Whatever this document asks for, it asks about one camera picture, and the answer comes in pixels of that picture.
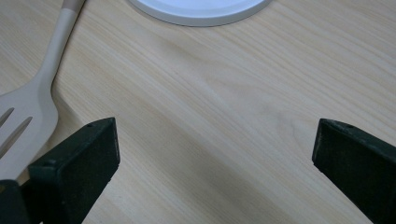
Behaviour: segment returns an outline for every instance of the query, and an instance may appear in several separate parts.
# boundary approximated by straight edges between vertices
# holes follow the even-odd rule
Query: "wooden table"
[[[44,57],[61,0],[0,1],[0,93]],[[274,0],[212,28],[87,0],[48,148],[115,117],[121,165],[84,223],[371,223],[311,161],[318,120],[396,145],[396,1]]]

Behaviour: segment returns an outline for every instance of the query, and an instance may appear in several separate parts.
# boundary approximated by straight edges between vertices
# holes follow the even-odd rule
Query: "spatula slot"
[[[4,113],[1,117],[0,117],[0,128],[1,126],[3,126],[3,124],[6,122],[6,120],[8,119],[9,115],[11,115],[12,111],[14,111],[14,107],[11,107],[10,109],[8,109],[6,111],[6,113]]]
[[[29,117],[26,120],[24,120],[15,130],[14,132],[12,132],[12,134],[8,137],[8,139],[3,143],[3,145],[0,146],[0,159],[3,158],[4,155],[6,155],[6,153],[9,151],[9,149],[12,147],[12,145],[14,145],[14,143],[18,140],[18,138],[21,136],[21,134],[25,131],[25,129],[27,128],[27,126],[29,125],[30,121],[32,121],[33,117]]]

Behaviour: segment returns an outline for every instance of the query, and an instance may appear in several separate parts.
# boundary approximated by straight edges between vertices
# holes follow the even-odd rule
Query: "slotted spatula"
[[[58,122],[50,89],[85,0],[64,0],[44,61],[24,86],[0,96],[0,179],[17,179]]]

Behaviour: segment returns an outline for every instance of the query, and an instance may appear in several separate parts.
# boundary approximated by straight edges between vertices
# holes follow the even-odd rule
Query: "white plate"
[[[187,26],[216,26],[247,18],[270,0],[129,0],[149,15]]]

